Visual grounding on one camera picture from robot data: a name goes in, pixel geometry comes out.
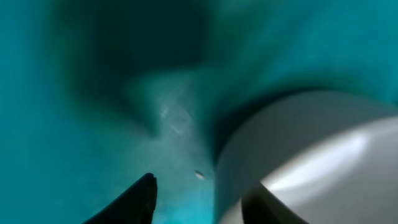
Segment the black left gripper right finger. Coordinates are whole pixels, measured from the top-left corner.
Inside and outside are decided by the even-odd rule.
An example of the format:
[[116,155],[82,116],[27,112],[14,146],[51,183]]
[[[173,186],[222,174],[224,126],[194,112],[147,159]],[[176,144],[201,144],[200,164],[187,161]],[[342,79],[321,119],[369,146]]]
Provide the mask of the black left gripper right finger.
[[241,203],[244,224],[308,224],[261,183]]

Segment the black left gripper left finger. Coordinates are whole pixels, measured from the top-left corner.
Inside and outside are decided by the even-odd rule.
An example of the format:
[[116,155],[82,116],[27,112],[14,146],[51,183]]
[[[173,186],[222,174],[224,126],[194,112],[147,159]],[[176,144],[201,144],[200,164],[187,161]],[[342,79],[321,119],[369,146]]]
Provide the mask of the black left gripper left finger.
[[146,173],[83,224],[151,224],[156,201],[157,179]]

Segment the bowl of rice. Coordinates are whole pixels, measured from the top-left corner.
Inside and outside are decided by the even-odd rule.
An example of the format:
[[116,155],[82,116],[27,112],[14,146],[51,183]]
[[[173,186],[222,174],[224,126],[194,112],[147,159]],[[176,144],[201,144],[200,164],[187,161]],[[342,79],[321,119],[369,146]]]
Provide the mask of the bowl of rice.
[[263,107],[218,157],[215,223],[242,223],[259,183],[307,223],[396,223],[397,107],[337,91]]

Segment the stray rice grain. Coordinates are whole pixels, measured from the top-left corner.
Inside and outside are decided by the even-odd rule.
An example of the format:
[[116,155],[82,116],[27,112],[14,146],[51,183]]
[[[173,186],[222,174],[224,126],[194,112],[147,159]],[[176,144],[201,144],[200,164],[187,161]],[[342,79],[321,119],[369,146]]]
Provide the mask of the stray rice grain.
[[196,175],[196,177],[197,177],[198,179],[200,179],[200,180],[205,180],[205,175],[204,175],[202,172],[196,170],[196,171],[195,171],[195,175]]

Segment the teal serving tray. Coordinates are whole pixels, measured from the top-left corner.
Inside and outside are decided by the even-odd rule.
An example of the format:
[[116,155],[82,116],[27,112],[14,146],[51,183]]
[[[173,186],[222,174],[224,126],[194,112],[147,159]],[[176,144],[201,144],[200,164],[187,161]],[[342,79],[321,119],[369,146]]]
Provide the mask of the teal serving tray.
[[212,223],[228,136],[322,89],[397,104],[396,1],[2,1],[1,222],[83,223],[151,172],[155,223]]

